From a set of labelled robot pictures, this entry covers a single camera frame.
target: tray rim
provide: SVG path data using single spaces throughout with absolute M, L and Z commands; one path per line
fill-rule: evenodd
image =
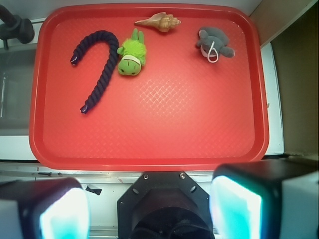
M 42 140 L 37 138 L 38 132 L 36 132 L 36 129 L 38 128 L 38 125 L 36 126 L 37 114 L 39 114 L 39 105 L 38 101 L 39 99 L 42 99 L 39 95 L 39 74 L 41 65 L 43 65 L 43 62 L 41 62 L 41 54 L 36 55 L 35 59 L 35 65 L 34 65 L 34 77 L 33 77 L 33 86 L 32 86 L 32 97 L 31 97 L 31 110 L 30 110 L 30 127 L 29 127 L 29 142 L 30 147 L 35 155 L 35 157 L 43 163 L 45 166 L 53 168 L 53 169 L 68 169 L 68 170 L 88 170 L 88 171 L 96 171 L 96 170 L 104 170 L 104 171 L 178 171 L 178 170 L 187 170 L 187 171 L 207 171 L 207 170 L 214 170 L 217 165 L 221 164 L 219 163 L 221 160 L 223 163 L 236 163 L 236 162 L 247 162 L 247 157 L 249 154 L 253 154 L 253 157 L 251 157 L 251 160 L 249 161 L 257 161 L 264 156 L 267 146 L 269 143 L 269 129 L 268 129 L 268 117 L 267 117 L 267 103 L 266 103 L 266 91 L 265 91 L 265 82 L 264 82 L 264 75 L 262 71 L 262 61 L 261 61 L 261 52 L 260 52 L 260 45 L 259 45 L 259 37 L 257 34 L 257 29 L 255 25 L 252 23 L 252 21 L 249 19 L 248 16 L 246 16 L 241 11 L 232 8 L 232 7 L 226 7 L 226 6 L 214 6 L 214 5 L 201 5 L 201 4 L 178 4 L 178 3 L 107 3 L 107 4 L 88 4 L 88 5 L 77 5 L 77 6 L 67 6 L 62 7 L 54 11 L 43 23 L 42 28 L 40 30 L 39 34 L 39 41 L 37 46 L 37 52 L 43 52 L 45 51 L 44 48 L 46 46 L 46 39 L 49 37 L 46 35 L 46 32 L 52 25 L 54 25 L 54 21 L 60 17 L 61 14 L 67 14 L 68 12 L 72 11 L 84 11 L 84 10 L 93 10 L 93 9 L 105 9 L 105 8 L 111 8 L 111 9 L 122 9 L 125 8 L 164 8 L 164 9 L 195 9 L 195 10 L 205 10 L 205 11 L 221 11 L 221 12 L 228 12 L 230 14 L 234 14 L 243 22 L 243 24 L 246 24 L 249 26 L 250 34 L 252 35 L 253 40 L 252 45 L 250 45 L 251 49 L 250 51 L 253 51 L 255 54 L 254 56 L 254 62 L 257 66 L 258 71 L 258 82 L 256 84 L 259 84 L 260 87 L 258 87 L 260 90 L 257 94 L 259 96 L 259 101 L 252 101 L 253 102 L 253 110 L 255 110 L 255 104 L 258 104 L 260 107 L 260 114 L 262 116 L 263 120 L 260 120 L 258 125 L 255 123 L 255 129 L 259 129 L 258 131 L 261 131 L 262 128 L 263 132 L 263 140 L 259 144 L 258 148 L 255 149 L 256 139 L 253 143 L 252 149 L 247 154 L 241 156 L 241 157 L 229 157 L 229 158 L 186 158 L 186 159 L 177 159 L 177 158 L 152 158 L 148 160 L 148 163 L 141 163 L 141 161 L 147 161 L 147 159 L 139 159 L 136 160 L 135 158 L 98 158 L 95 159 L 95 164 L 81 164 L 76 163 L 76 161 L 72 162 L 66 162 L 69 159 L 76 159 L 76 160 L 86 160 L 88 158 L 60 158 L 65 159 L 63 164 L 59 164 L 57 162 L 54 162 L 52 160 L 48 160 L 50 157 L 50 153 L 47 150 L 41 150 L 38 147 L 39 140 Z M 251 65 L 252 59 L 248 57 L 249 65 Z M 219 161 L 218 163 L 213 163 L 211 160 L 214 159 L 214 161 Z M 183 161 L 183 164 L 170 164 L 169 162 L 176 162 L 176 161 Z M 163 162 L 161 164 L 154 164 L 152 162 Z

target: plastic tray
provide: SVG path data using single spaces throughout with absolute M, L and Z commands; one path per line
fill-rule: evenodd
M 100 102 L 80 108 L 108 58 L 93 46 L 77 67 L 73 50 L 92 32 L 113 32 L 120 44 L 134 22 L 158 12 L 181 25 L 145 35 L 138 76 L 117 71 Z M 222 29 L 234 58 L 211 64 L 195 47 L 202 26 Z M 260 160 L 268 145 L 265 87 L 256 29 L 227 7 L 187 4 L 103 4 L 61 8 L 43 24 L 36 52 L 30 144 L 54 169 L 111 171 L 214 170 L 220 163 Z

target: faucet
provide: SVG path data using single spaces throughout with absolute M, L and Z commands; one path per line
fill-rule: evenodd
M 9 50 L 8 39 L 17 38 L 22 44 L 27 44 L 34 39 L 34 29 L 31 21 L 21 19 L 18 15 L 12 15 L 1 4 L 0 19 L 4 22 L 0 25 L 0 39 L 3 40 L 6 50 Z

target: rope toy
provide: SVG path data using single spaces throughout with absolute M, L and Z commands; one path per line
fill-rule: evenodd
M 73 56 L 71 58 L 71 64 L 76 66 L 83 58 L 87 50 L 99 41 L 105 41 L 109 44 L 109 59 L 107 60 L 102 74 L 97 81 L 94 90 L 89 95 L 88 99 L 85 101 L 84 106 L 81 107 L 81 112 L 86 114 L 91 108 L 93 108 L 98 101 L 101 99 L 102 94 L 107 88 L 112 73 L 118 62 L 119 56 L 117 54 L 117 49 L 119 48 L 119 41 L 116 36 L 108 31 L 96 31 L 86 37 L 80 42 L 80 44 L 73 51 Z

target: seashell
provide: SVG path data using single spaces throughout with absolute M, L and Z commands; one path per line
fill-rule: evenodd
M 161 32 L 168 32 L 181 24 L 181 21 L 172 14 L 167 15 L 166 12 L 161 12 L 153 15 L 149 19 L 136 21 L 134 25 L 155 27 Z

